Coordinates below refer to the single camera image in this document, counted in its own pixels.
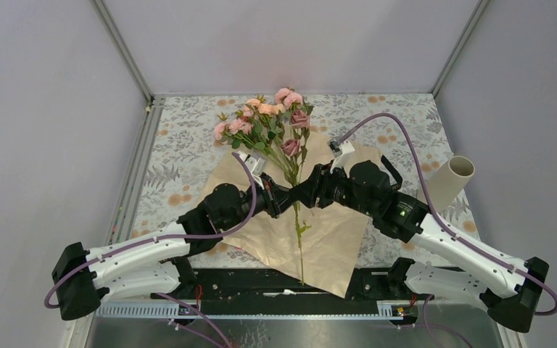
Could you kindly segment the peach paper flower bouquet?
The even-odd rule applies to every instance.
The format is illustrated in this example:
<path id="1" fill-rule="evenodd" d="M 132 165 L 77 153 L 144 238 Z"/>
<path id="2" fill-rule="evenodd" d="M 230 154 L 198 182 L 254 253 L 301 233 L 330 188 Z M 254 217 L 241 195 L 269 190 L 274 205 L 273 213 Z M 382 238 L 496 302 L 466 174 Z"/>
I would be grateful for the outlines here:
<path id="1" fill-rule="evenodd" d="M 308 178 L 314 165 L 333 160 L 327 146 L 329 139 L 322 133 L 311 132 L 302 180 Z M 379 169 L 381 150 L 351 142 L 355 153 L 344 166 L 347 173 L 356 163 L 367 160 Z M 228 150 L 213 168 L 200 194 L 200 201 L 222 183 L 232 183 L 243 191 L 249 188 L 248 178 L 231 151 Z M 294 209 L 289 208 L 277 219 L 261 212 L 236 233 L 223 237 L 213 250 L 228 246 L 224 250 L 226 252 L 217 252 L 217 255 L 229 260 L 219 262 L 221 266 L 210 267 L 223 267 L 225 264 L 227 268 L 253 268 L 263 264 L 299 281 L 302 280 L 303 267 L 304 283 L 344 298 L 369 218 L 333 203 L 324 209 L 311 210 L 301 204 L 299 220 L 311 226 L 301 236 L 302 255 L 295 231 Z"/>

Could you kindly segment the light pink rose stem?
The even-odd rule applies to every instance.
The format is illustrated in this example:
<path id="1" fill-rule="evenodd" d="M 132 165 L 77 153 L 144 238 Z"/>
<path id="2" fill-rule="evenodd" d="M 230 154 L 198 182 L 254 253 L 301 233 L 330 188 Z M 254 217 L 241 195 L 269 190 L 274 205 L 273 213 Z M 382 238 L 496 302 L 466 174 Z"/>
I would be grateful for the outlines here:
<path id="1" fill-rule="evenodd" d="M 296 163 L 282 149 L 285 129 L 275 117 L 237 115 L 229 120 L 222 113 L 219 119 L 220 122 L 215 126 L 217 141 L 230 144 L 233 149 L 246 148 L 259 152 L 284 171 L 287 178 L 295 177 Z"/>

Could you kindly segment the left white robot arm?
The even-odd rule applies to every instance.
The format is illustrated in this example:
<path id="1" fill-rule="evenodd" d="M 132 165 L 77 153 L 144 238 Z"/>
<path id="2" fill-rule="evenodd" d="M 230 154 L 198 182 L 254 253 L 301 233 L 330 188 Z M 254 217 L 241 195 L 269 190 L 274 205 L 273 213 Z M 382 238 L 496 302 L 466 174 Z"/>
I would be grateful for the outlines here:
<path id="1" fill-rule="evenodd" d="M 150 282 L 150 291 L 173 292 L 186 298 L 196 288 L 195 277 L 175 265 L 166 271 L 160 263 L 206 252 L 227 235 L 243 228 L 261 212 L 277 218 L 291 206 L 289 189 L 262 174 L 246 191 L 222 183 L 192 210 L 176 221 L 145 236 L 118 244 L 86 249 L 82 243 L 66 246 L 51 272 L 53 288 L 44 305 L 59 310 L 63 320 L 82 318 L 119 291 L 135 295 L 128 285 L 132 275 L 148 268 L 165 284 Z"/>

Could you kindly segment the dusty mauve rose stem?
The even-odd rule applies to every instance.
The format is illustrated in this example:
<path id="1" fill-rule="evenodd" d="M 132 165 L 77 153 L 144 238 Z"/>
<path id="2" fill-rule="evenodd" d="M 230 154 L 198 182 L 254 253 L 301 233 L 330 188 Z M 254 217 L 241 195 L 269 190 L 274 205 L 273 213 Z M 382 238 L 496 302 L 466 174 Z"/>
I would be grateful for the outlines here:
<path id="1" fill-rule="evenodd" d="M 294 188 L 302 180 L 302 166 L 306 159 L 307 141 L 310 136 L 310 116 L 302 110 L 297 110 L 289 117 L 289 128 L 284 131 L 286 139 L 282 140 L 281 151 L 286 159 L 287 171 L 284 173 L 286 182 Z M 305 220 L 300 219 L 301 206 L 299 202 L 293 205 L 294 229 L 297 237 L 297 248 L 299 253 L 300 275 L 299 282 L 305 285 L 305 267 L 303 257 L 303 233 L 310 228 Z"/>

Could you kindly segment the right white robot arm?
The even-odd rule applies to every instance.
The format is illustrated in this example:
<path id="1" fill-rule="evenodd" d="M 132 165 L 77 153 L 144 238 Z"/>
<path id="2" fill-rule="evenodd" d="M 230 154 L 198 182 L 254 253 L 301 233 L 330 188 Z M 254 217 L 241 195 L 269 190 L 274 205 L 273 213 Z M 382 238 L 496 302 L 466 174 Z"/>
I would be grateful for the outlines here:
<path id="1" fill-rule="evenodd" d="M 372 219 L 381 234 L 439 255 L 456 270 L 435 268 L 399 257 L 386 277 L 387 291 L 398 299 L 432 295 L 486 312 L 496 323 L 530 330 L 549 265 L 538 257 L 523 260 L 459 232 L 436 218 L 429 206 L 401 193 L 402 177 L 383 158 L 385 170 L 371 161 L 349 172 L 316 165 L 309 178 L 291 188 L 292 200 L 308 208 L 339 204 Z"/>

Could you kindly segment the large pink rose stem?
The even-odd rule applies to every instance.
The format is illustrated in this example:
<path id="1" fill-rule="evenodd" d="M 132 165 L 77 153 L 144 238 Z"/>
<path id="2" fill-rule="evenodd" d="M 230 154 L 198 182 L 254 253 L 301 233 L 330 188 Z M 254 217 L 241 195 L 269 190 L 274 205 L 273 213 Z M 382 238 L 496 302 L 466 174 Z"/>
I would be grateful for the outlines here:
<path id="1" fill-rule="evenodd" d="M 301 111 L 310 116 L 313 110 L 312 106 L 306 102 L 305 97 L 291 88 L 280 88 L 274 95 L 274 101 L 273 111 L 277 115 L 287 111 Z"/>

